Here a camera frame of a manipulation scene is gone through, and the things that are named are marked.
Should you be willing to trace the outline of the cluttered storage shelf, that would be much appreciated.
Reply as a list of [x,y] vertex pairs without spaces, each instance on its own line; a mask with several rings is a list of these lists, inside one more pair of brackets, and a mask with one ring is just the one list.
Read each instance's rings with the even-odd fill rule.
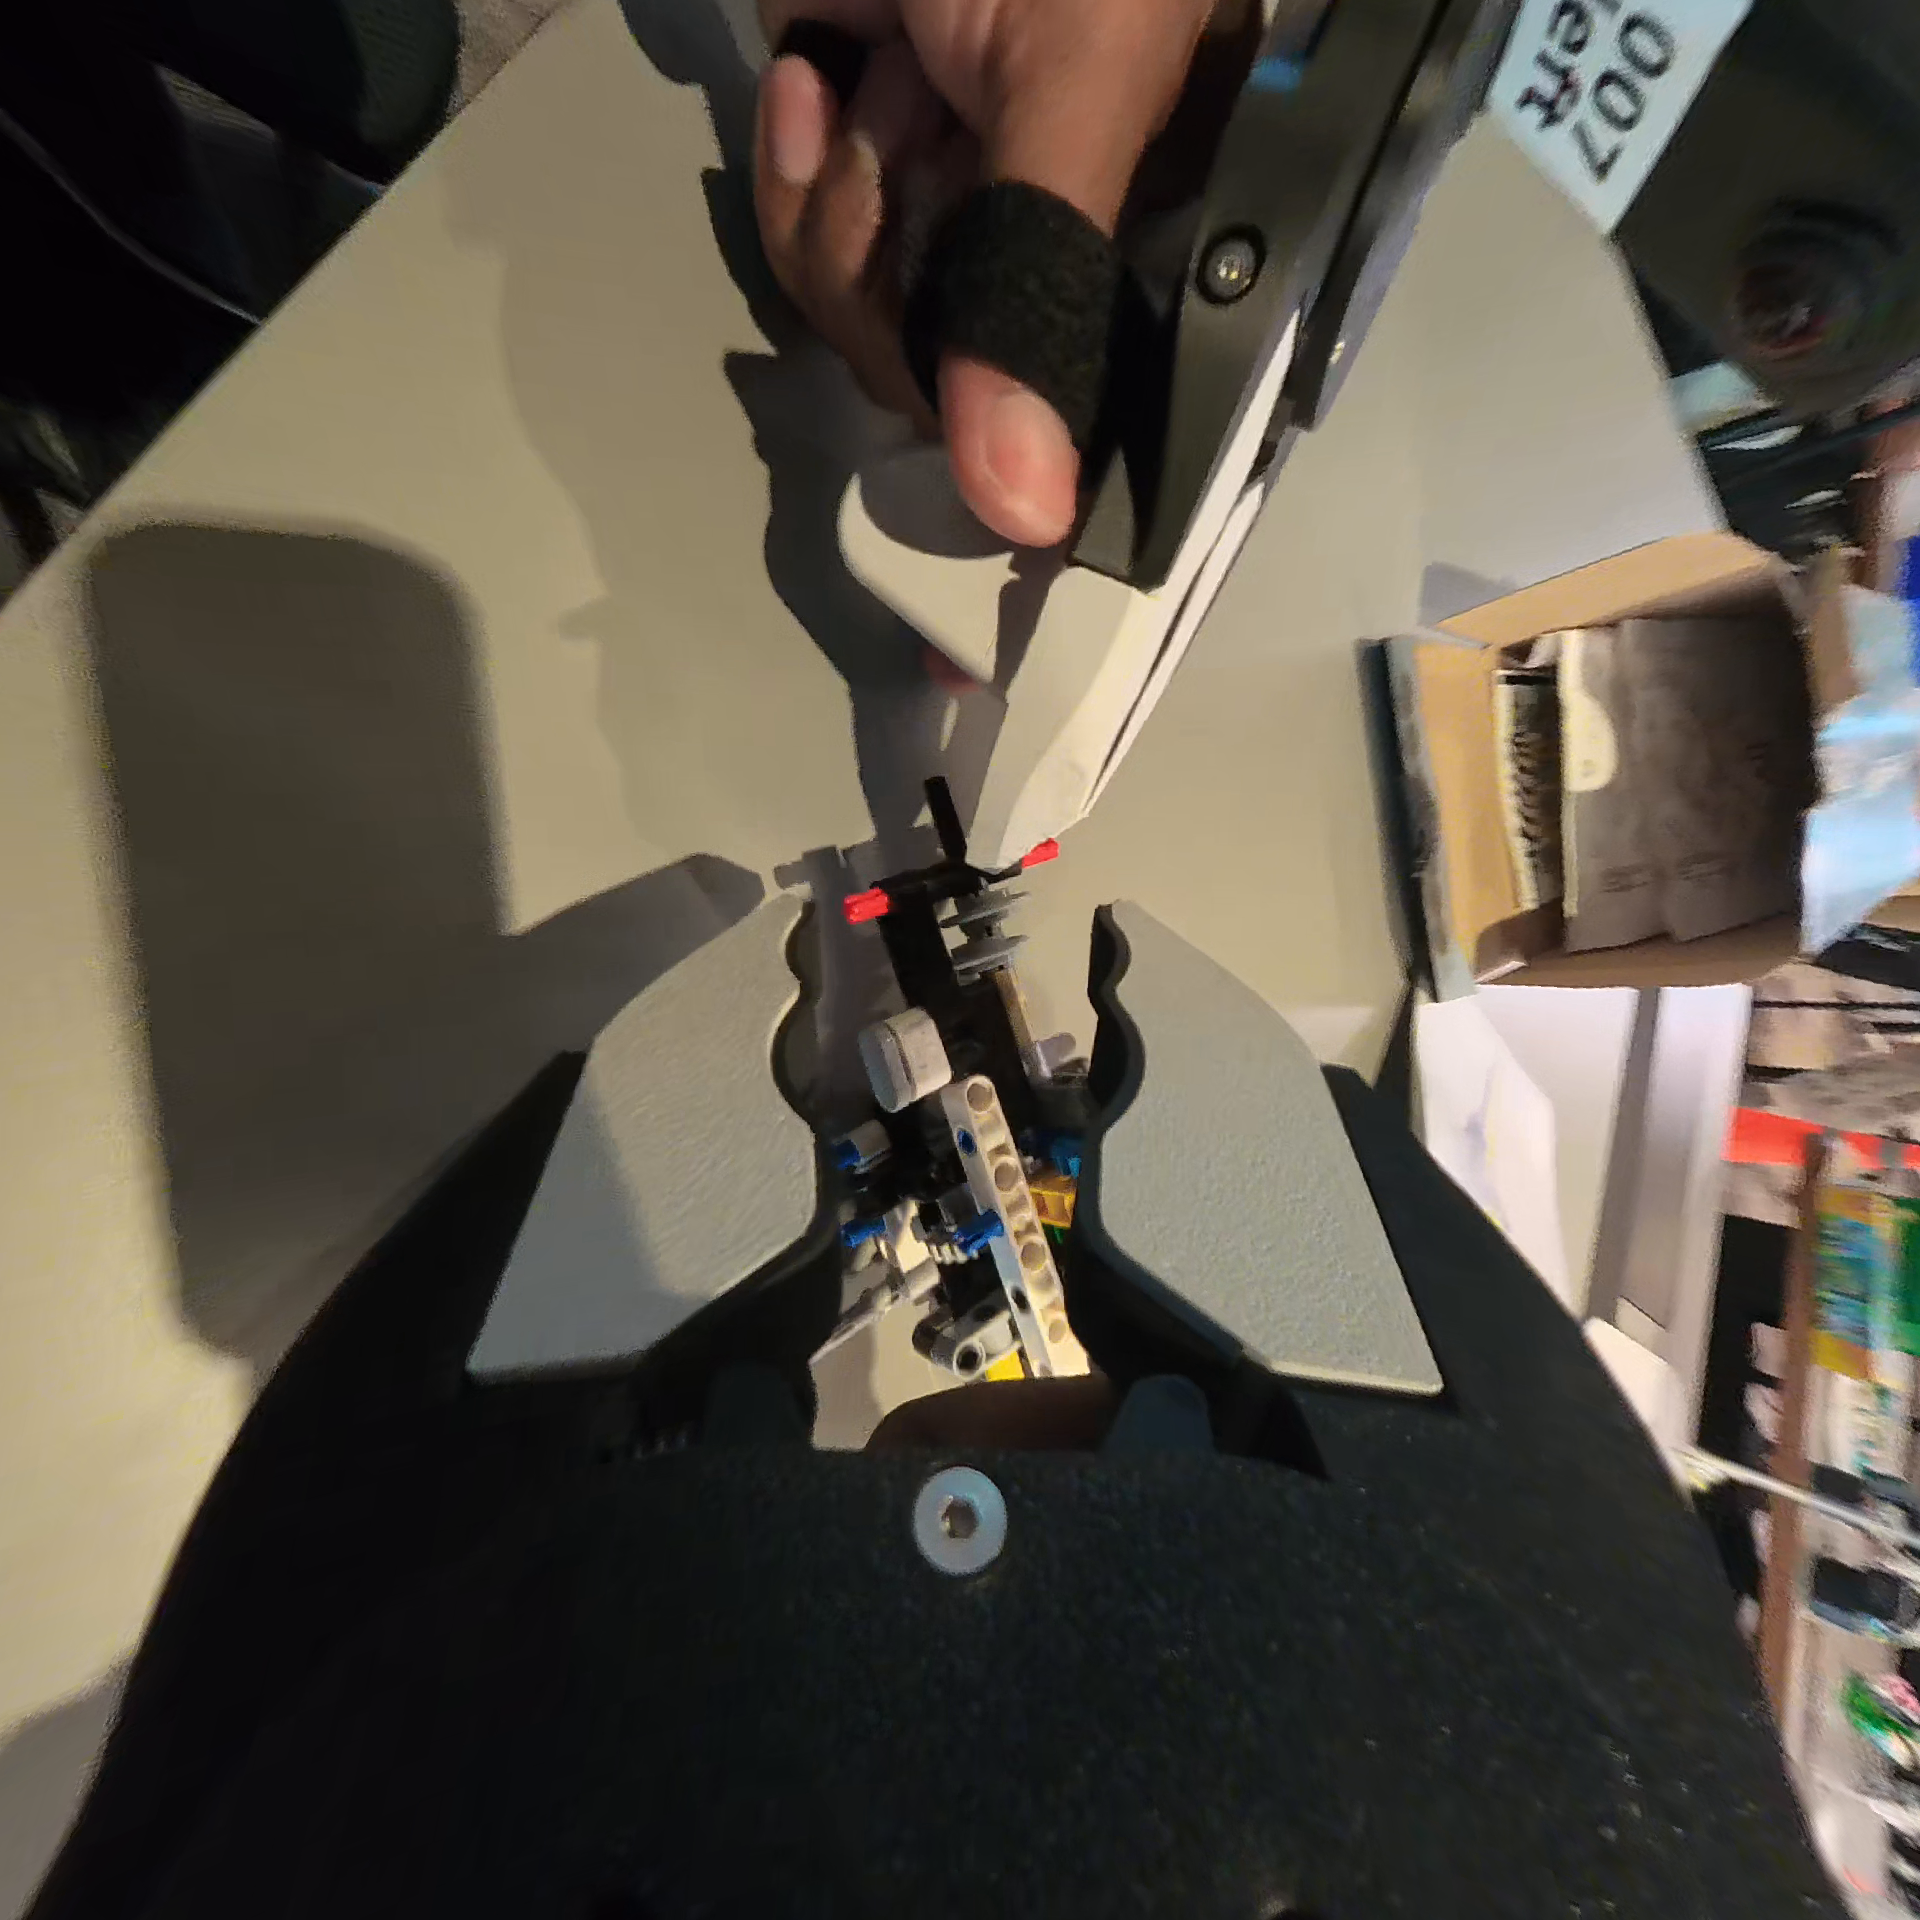
[[1692,1503],[1845,1914],[1918,1912],[1918,960],[1749,997]]

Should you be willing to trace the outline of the multicoloured lego assembly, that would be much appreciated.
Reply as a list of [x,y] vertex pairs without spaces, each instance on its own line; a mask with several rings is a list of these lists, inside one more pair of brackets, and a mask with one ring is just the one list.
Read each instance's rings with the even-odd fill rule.
[[945,777],[932,852],[845,892],[839,927],[885,959],[898,1004],[854,1035],[869,1108],[830,1135],[850,1299],[812,1363],[885,1322],[948,1383],[1087,1378],[1062,1256],[1089,1131],[1084,1050],[1036,1035],[1011,927],[1061,852],[971,852]]

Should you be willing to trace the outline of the person's left hand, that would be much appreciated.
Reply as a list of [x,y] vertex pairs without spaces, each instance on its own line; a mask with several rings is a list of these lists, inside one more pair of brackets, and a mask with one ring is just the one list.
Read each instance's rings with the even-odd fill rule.
[[1113,233],[1140,158],[1196,88],[1242,68],[1266,5],[760,3],[754,221],[781,293],[879,407],[940,436],[971,515],[1057,545],[1077,512],[1067,425],[946,353],[926,399],[900,340],[888,221],[907,179],[1020,179]]

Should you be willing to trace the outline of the pale blue plastic bag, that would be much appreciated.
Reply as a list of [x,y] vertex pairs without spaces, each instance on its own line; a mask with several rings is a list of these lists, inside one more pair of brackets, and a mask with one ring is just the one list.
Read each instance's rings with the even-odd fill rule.
[[1823,566],[1807,603],[1814,806],[1798,948],[1831,948],[1918,878],[1915,609]]

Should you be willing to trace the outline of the white cabinet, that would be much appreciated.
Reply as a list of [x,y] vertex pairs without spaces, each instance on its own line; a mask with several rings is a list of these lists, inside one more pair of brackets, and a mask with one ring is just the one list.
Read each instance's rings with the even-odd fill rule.
[[1409,1009],[1417,1135],[1580,1321],[1697,1376],[1749,987],[1479,987]]

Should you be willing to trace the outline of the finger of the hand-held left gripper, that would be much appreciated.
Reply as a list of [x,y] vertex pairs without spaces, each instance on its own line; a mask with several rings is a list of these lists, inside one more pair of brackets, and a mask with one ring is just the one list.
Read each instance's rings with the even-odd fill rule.
[[1212,551],[1203,556],[1191,585],[1182,594],[1182,602],[1164,628],[1162,645],[1156,652],[1146,679],[1140,682],[1130,704],[1123,709],[1122,725],[1096,768],[1087,798],[1080,804],[1077,819],[1084,819],[1093,813],[1096,798],[1112,784],[1127,751],[1135,745],[1142,722],[1152,716],[1152,709],[1161,704],[1173,676],[1180,671],[1182,659],[1187,659],[1203,618],[1208,615],[1238,556],[1242,552],[1244,540],[1255,531],[1266,498],[1270,493],[1241,493],[1236,500]]
[[1139,589],[1080,562],[1048,581],[972,806],[975,865],[1010,868],[1080,823],[1080,804],[1195,572],[1241,493],[1270,487],[1255,465],[1299,328],[1289,321],[1272,342],[1164,581]]

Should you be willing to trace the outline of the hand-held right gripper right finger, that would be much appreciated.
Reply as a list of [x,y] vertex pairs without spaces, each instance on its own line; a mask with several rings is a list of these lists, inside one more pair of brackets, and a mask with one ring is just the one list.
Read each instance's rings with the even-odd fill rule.
[[1290,1024],[1139,903],[1089,938],[1094,1113],[1073,1244],[1201,1356],[1437,1396],[1403,1267],[1327,1077]]

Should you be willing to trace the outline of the grey paper packet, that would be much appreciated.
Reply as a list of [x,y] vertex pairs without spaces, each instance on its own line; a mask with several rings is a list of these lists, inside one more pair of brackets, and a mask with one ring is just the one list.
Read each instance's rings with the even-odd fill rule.
[[1568,950],[1797,908],[1810,705],[1784,612],[1561,631],[1556,711]]

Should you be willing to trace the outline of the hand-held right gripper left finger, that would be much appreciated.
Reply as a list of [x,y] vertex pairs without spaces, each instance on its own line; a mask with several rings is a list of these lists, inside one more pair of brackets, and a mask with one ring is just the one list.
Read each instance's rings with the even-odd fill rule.
[[634,1363],[812,1225],[812,1129],[779,1077],[806,892],[776,892],[593,1038],[470,1342],[472,1380]]

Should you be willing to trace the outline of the open cardboard box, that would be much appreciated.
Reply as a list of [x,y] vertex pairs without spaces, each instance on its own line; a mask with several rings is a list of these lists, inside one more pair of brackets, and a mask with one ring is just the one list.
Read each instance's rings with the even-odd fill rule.
[[1380,645],[1413,924],[1437,997],[1503,983],[1743,984],[1801,957],[1798,875],[1797,908],[1763,924],[1702,941],[1565,948],[1556,636],[1639,615],[1784,612],[1814,705],[1807,603],[1784,561],[1730,534],[1690,534],[1559,572]]

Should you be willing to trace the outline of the dark office chair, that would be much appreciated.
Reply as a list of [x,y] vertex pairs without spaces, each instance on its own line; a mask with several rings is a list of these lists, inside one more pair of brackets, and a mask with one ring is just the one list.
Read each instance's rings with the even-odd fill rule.
[[176,84],[267,152],[387,186],[445,126],[462,58],[445,3],[5,5],[5,503],[86,506],[258,331],[260,251],[304,272],[317,194],[255,244]]

